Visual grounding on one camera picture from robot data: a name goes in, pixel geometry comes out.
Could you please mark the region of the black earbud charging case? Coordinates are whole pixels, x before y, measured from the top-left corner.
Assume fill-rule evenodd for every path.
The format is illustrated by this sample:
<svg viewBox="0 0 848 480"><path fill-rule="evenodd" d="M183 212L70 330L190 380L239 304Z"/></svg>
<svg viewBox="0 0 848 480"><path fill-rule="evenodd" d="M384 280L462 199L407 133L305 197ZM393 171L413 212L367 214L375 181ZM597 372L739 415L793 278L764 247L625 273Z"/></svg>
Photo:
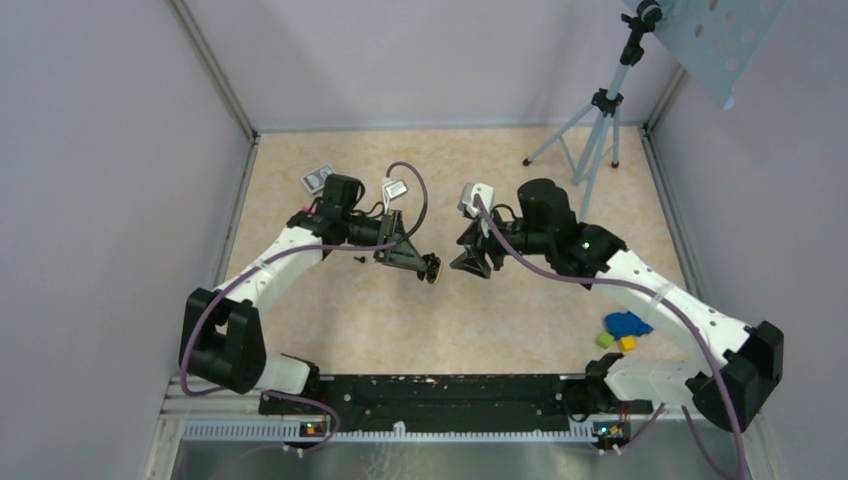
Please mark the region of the black earbud charging case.
<svg viewBox="0 0 848 480"><path fill-rule="evenodd" d="M424 280L428 284L435 284L440 279L441 270L442 270L442 260L435 253L426 254L423 256L423 259L426 263L426 271L424 274Z"/></svg>

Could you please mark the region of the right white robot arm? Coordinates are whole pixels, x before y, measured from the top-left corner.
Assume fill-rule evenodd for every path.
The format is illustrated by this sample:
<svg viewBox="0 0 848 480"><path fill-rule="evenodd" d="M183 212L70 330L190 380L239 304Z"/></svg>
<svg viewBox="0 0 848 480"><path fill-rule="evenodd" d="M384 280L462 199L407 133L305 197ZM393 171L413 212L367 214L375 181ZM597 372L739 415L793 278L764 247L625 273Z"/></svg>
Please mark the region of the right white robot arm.
<svg viewBox="0 0 848 480"><path fill-rule="evenodd" d="M566 191L552 180L525 182L517 198L520 215L505 221L491 186L464 186L458 209L471 223L457 241L463 252L452 268L487 279L507 257L526 264L540 255L549 267L534 272L616 302L687 354L685 361L609 354L590 363L586 397L594 409L665 402L695 408L725 431L746 431L783 378L784 333L768 321L752 326L730 317L664 278L623 239L578 221Z"/></svg>

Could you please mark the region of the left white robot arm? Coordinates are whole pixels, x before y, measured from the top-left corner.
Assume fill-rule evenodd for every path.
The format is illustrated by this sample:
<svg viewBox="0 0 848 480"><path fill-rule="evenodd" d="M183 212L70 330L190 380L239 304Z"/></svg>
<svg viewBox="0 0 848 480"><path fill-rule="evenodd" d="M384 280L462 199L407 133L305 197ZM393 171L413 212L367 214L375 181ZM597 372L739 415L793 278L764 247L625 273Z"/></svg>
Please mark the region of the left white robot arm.
<svg viewBox="0 0 848 480"><path fill-rule="evenodd" d="M195 289L184 310L180 342L180 382L194 375L214 391L245 394L254 389L282 392L297 413L319 404L314 365L266 350L262 317L272 310L294 281L332 251L371 252L377 263L411 271L430 284L442 262L411 243L401 211L385 208L380 218L357 210L363 183L331 174L313 207L293 215L272 244L236 277L209 290Z"/></svg>

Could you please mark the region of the grey playing card box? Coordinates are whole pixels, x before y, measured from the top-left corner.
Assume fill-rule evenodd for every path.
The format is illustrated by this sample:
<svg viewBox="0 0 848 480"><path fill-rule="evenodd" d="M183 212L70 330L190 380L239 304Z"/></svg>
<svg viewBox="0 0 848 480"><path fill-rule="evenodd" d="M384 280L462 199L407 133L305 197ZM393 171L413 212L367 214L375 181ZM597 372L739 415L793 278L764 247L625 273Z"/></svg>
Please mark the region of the grey playing card box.
<svg viewBox="0 0 848 480"><path fill-rule="evenodd" d="M324 189L328 177L335 173L333 166L325 163L302 175L300 182L310 195L316 195Z"/></svg>

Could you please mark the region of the green cube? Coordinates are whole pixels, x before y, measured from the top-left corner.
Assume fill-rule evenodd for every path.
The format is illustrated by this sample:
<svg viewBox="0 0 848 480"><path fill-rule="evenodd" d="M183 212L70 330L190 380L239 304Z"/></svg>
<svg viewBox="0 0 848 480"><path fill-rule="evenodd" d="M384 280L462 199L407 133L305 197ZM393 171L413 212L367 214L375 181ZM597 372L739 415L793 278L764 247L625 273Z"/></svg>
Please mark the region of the green cube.
<svg viewBox="0 0 848 480"><path fill-rule="evenodd" d="M615 342L615 337L608 332L601 333L596 339L596 344L604 350L609 349Z"/></svg>

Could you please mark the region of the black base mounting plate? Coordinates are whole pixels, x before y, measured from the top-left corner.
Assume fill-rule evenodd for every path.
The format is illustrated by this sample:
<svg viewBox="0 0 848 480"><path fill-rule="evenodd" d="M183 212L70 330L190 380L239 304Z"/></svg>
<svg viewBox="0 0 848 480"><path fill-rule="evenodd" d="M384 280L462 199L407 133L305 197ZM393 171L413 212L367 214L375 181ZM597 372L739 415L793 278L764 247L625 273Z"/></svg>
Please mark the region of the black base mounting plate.
<svg viewBox="0 0 848 480"><path fill-rule="evenodd" d="M647 400L620 402L578 375L325 375L308 404L263 395L265 416L312 415L329 406L343 432L383 432L401 422L414 433L564 432L592 415L649 414Z"/></svg>

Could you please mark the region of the blue toy car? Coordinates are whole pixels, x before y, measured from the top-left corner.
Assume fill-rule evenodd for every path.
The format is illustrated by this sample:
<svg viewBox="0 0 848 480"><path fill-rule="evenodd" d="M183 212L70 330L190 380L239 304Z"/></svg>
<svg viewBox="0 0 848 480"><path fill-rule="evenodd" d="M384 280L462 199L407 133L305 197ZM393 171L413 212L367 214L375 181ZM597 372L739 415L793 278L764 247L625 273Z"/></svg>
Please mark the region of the blue toy car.
<svg viewBox="0 0 848 480"><path fill-rule="evenodd" d="M616 312L603 320L606 331L615 339L623 337L641 337L654 331L654 328L632 312Z"/></svg>

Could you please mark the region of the light blue tripod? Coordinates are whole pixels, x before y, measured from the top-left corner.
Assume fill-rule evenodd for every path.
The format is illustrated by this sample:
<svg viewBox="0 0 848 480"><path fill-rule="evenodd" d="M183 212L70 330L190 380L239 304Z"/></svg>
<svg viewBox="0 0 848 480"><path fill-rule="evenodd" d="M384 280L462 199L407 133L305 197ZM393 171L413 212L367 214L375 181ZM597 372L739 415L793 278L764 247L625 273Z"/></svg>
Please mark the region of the light blue tripod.
<svg viewBox="0 0 848 480"><path fill-rule="evenodd" d="M617 67L609 86L598 89L587 105L566 121L535 151L522 160L524 166L529 166L552 145L560 145L566 162L571 169L572 184L574 186L585 185L580 210L577 214L579 220L584 220L588 214L597 174L606 155L612 155L612 168L616 169L620 165L620 106L624 99L621 92L622 85L628 72L639 63L645 53L641 45L642 39L645 35L656 30L657 25L663 20L663 17L663 7L658 1L653 0L637 1L632 14L623 13L621 15L621 21L626 24L629 34L619 55ZM575 160L565 136L569 130L575 127L591 112L595 112L596 117L580 158Z"/></svg>

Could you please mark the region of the yellow cube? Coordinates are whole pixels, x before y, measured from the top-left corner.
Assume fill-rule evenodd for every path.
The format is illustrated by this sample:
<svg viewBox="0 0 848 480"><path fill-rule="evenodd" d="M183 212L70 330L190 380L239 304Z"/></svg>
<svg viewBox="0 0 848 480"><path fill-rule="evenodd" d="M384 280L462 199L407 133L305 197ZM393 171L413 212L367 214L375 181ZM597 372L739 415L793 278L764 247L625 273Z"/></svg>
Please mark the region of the yellow cube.
<svg viewBox="0 0 848 480"><path fill-rule="evenodd" d="M617 344L622 352L630 352L637 348L637 340L634 336L623 336L617 340Z"/></svg>

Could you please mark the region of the perforated blue metal panel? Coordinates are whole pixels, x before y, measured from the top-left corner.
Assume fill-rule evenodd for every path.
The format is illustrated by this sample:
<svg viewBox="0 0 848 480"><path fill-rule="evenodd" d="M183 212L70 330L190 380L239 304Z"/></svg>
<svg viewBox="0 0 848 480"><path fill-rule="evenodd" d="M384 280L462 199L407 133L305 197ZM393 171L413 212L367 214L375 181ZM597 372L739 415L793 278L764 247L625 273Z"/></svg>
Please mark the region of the perforated blue metal panel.
<svg viewBox="0 0 848 480"><path fill-rule="evenodd" d="M724 110L787 0L629 1L637 16L657 10L653 35Z"/></svg>

